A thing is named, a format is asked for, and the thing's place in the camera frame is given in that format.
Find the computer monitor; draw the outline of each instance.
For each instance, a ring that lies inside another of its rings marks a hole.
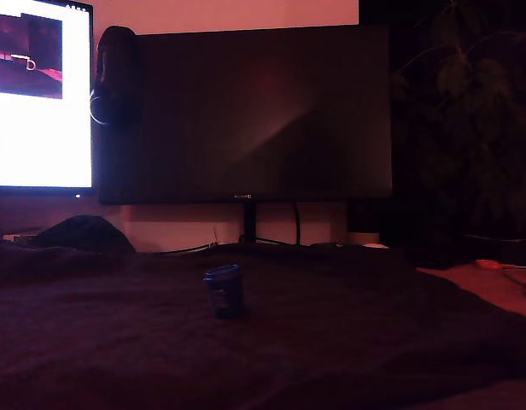
[[[92,187],[92,12],[0,0],[0,192]]]
[[[137,53],[141,112],[102,129],[102,203],[391,195],[386,26],[141,35]]]

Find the wall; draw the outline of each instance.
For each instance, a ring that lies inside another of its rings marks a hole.
[[[136,33],[194,32],[358,22],[357,0],[85,0],[94,6],[95,39],[106,27],[128,26]],[[295,241],[289,204],[258,209],[258,235]],[[121,229],[139,251],[181,249],[213,242],[236,242],[239,205],[103,207],[92,196],[0,196],[5,231],[49,227],[75,214],[99,214]],[[343,240],[341,203],[302,203],[302,242]]]

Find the illuminated screen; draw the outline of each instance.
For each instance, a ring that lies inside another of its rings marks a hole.
[[[91,187],[89,8],[0,0],[0,186]]]

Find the red object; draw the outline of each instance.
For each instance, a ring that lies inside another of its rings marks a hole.
[[[489,261],[487,259],[478,259],[476,265],[481,269],[486,269],[488,271],[501,271],[502,269],[512,269],[516,267],[515,265],[506,265],[504,263]]]

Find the blue jar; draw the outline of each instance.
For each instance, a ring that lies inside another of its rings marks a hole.
[[[234,319],[244,313],[243,271],[239,265],[216,267],[206,273],[204,282],[218,319]]]

